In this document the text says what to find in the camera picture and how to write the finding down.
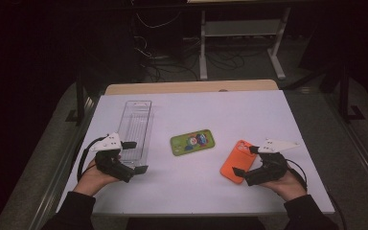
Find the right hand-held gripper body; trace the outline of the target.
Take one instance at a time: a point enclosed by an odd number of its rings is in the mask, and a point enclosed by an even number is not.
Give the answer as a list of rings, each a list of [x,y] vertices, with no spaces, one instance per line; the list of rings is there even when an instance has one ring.
[[[259,185],[283,177],[288,170],[288,163],[286,158],[282,155],[282,151],[298,147],[299,144],[296,142],[266,138],[264,142],[258,146],[258,155],[262,165],[260,168],[245,173],[243,178],[246,180],[246,183],[249,186]]]

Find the clear plastic basket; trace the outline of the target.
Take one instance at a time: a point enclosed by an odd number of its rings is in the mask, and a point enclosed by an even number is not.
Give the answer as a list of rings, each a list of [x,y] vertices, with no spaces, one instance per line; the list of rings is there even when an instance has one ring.
[[[145,166],[149,152],[153,114],[152,101],[128,101],[119,125],[118,133],[123,142],[136,142],[136,149],[123,149],[122,162],[135,168]]]

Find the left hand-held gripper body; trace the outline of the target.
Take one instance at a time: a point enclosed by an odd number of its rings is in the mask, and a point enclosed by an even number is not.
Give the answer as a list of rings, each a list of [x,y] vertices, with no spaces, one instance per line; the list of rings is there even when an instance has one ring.
[[[134,176],[134,169],[124,165],[120,160],[122,152],[120,135],[113,132],[95,143],[90,149],[96,152],[95,163],[102,173],[109,174],[124,182]]]

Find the white desk frame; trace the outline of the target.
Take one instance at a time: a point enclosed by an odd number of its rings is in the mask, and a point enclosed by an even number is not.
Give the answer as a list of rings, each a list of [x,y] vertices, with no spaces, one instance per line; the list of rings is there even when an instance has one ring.
[[[201,14],[200,23],[200,54],[199,77],[202,81],[208,80],[207,63],[205,55],[205,40],[207,37],[224,36],[263,36],[274,35],[274,43],[266,51],[272,67],[279,80],[284,80],[286,74],[277,57],[280,44],[288,23],[290,8],[285,8],[279,19],[252,19],[232,21],[207,21],[206,12]]]

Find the wooden table edge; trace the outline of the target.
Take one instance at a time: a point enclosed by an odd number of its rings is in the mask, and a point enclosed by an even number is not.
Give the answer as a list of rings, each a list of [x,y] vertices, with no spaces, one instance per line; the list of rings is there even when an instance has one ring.
[[[274,80],[212,80],[111,84],[105,95],[278,90]]]

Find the orange phone case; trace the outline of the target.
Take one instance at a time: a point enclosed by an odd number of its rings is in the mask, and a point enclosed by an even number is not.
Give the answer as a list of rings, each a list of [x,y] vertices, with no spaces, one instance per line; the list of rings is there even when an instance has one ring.
[[[247,172],[257,157],[257,154],[252,151],[253,149],[252,144],[244,140],[238,141],[221,166],[220,174],[235,184],[241,184],[243,178],[236,176],[233,169],[237,168]]]

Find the black metal stand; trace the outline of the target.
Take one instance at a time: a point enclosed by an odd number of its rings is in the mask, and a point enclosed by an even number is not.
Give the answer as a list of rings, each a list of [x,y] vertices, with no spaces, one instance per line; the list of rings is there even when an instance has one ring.
[[[77,107],[69,111],[66,122],[74,122],[78,127],[85,116],[85,96],[81,75],[76,78],[76,102]]]
[[[345,64],[340,67],[339,106],[338,112],[346,124],[355,120],[364,120],[365,117],[356,105],[349,105],[349,75]]]

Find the person's right hand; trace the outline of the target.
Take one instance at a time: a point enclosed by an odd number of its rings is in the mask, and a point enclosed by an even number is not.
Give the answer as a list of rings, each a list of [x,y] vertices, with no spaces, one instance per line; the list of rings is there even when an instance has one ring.
[[[297,178],[287,171],[283,177],[275,181],[268,181],[261,184],[262,187],[268,188],[284,201],[291,201],[300,196],[306,196],[308,192],[303,188]]]

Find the person's left hand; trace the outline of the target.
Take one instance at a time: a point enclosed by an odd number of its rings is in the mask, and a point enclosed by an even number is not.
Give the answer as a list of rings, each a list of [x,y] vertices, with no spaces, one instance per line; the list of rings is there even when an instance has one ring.
[[[86,196],[94,196],[106,185],[117,181],[117,178],[99,171],[95,161],[92,160],[73,191]]]

